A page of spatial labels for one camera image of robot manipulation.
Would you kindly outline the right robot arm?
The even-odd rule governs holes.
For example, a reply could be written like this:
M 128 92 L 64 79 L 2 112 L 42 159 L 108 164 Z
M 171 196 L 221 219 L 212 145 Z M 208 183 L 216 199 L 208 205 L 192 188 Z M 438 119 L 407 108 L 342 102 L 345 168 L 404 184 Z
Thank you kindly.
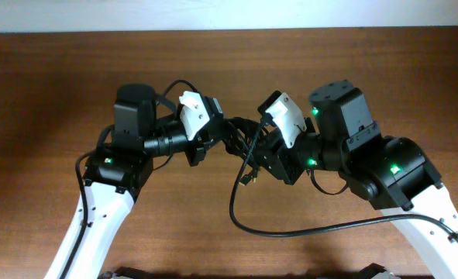
M 285 184 L 304 171 L 335 171 L 347 189 L 387 217 L 435 278 L 458 278 L 458 213 L 441 174 L 405 137 L 382 136 L 363 92 L 348 80 L 314 90 L 305 118 L 275 91 L 258 111 L 274 131 L 253 151 L 257 163 Z

